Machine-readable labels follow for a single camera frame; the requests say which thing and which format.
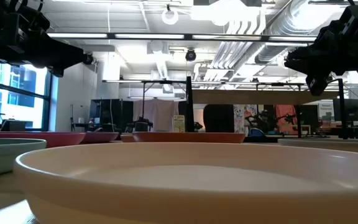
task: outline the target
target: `white wall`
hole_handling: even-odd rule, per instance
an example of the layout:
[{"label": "white wall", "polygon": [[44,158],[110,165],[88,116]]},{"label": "white wall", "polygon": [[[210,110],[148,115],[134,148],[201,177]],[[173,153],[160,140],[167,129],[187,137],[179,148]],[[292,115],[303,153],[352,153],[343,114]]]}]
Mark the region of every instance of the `white wall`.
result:
[{"label": "white wall", "polygon": [[51,131],[71,131],[71,109],[74,122],[78,118],[88,120],[91,100],[96,98],[97,74],[79,63],[65,70],[63,78],[54,78],[50,113]]}]

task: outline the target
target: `table surface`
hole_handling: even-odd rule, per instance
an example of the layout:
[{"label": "table surface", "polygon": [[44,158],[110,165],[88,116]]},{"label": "table surface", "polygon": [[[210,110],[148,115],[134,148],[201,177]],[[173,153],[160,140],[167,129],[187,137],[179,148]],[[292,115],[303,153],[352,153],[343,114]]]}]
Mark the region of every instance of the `table surface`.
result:
[{"label": "table surface", "polygon": [[32,214],[29,204],[23,200],[0,209],[0,224],[39,224]]},{"label": "table surface", "polygon": [[39,224],[24,199],[13,173],[0,175],[0,224]]}]

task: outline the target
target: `sign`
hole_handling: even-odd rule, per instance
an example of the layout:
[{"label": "sign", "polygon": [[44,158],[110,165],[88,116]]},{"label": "sign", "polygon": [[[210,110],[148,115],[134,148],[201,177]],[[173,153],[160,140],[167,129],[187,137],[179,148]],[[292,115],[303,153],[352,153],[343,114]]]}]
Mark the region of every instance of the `sign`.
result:
[{"label": "sign", "polygon": [[333,103],[319,103],[318,116],[323,121],[334,121],[334,104]]}]

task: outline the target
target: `security camera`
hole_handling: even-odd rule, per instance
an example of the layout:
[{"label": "security camera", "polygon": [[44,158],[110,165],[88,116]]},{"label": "security camera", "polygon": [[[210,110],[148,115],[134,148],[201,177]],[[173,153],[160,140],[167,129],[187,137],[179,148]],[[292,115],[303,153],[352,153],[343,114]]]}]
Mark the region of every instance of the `security camera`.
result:
[{"label": "security camera", "polygon": [[194,49],[188,49],[187,53],[186,53],[186,61],[188,62],[192,62],[194,60],[196,60],[196,52],[194,51]]}]

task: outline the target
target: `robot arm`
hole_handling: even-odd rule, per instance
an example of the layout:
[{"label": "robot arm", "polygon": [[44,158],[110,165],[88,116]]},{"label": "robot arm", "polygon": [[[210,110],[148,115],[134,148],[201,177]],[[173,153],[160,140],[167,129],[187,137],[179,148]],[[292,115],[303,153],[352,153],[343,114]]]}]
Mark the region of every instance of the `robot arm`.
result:
[{"label": "robot arm", "polygon": [[27,6],[27,0],[0,0],[0,63],[31,63],[62,77],[64,69],[89,62],[90,55],[82,49],[48,36],[50,23],[41,9],[42,2],[36,10]]},{"label": "robot arm", "polygon": [[288,53],[285,66],[307,75],[312,95],[327,87],[331,72],[358,72],[358,6],[345,8],[341,18],[323,27],[314,43]]}]

